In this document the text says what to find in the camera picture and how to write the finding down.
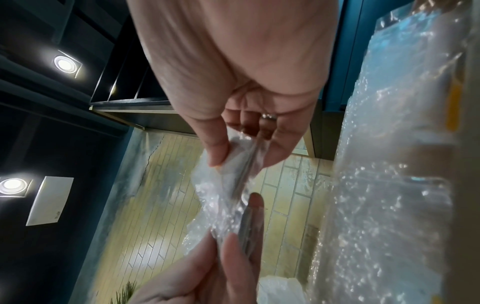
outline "ceiling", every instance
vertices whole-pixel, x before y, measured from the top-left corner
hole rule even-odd
[[[91,96],[128,15],[125,0],[3,0],[0,77],[46,77]],[[54,58],[65,54],[78,72],[56,68]]]

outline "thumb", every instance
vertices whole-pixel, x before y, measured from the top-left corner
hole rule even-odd
[[[229,137],[225,120],[218,116],[213,119],[199,120],[181,115],[200,138],[208,153],[208,165],[221,165],[229,153]]]
[[[226,288],[230,303],[250,304],[257,302],[257,286],[252,267],[242,252],[239,238],[230,233],[221,249],[221,265],[226,277]]]

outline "ceiling light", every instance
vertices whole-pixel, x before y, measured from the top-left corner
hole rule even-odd
[[[0,182],[0,193],[5,195],[17,194],[28,187],[28,184],[23,179],[9,178]]]
[[[53,63],[55,64],[57,69],[68,74],[75,73],[79,69],[75,61],[73,61],[71,58],[68,58],[66,56],[55,57],[55,59],[53,60]]]

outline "ring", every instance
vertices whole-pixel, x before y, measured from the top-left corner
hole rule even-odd
[[[276,121],[277,120],[277,117],[276,115],[273,115],[273,114],[262,114],[261,115],[262,118],[264,119],[270,119],[270,120],[273,120],[273,121]]]

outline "dark blue cabinet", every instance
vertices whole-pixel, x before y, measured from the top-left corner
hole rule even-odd
[[[340,1],[340,20],[330,77],[320,95],[324,111],[345,110],[354,91],[377,19],[411,2],[412,0]]]

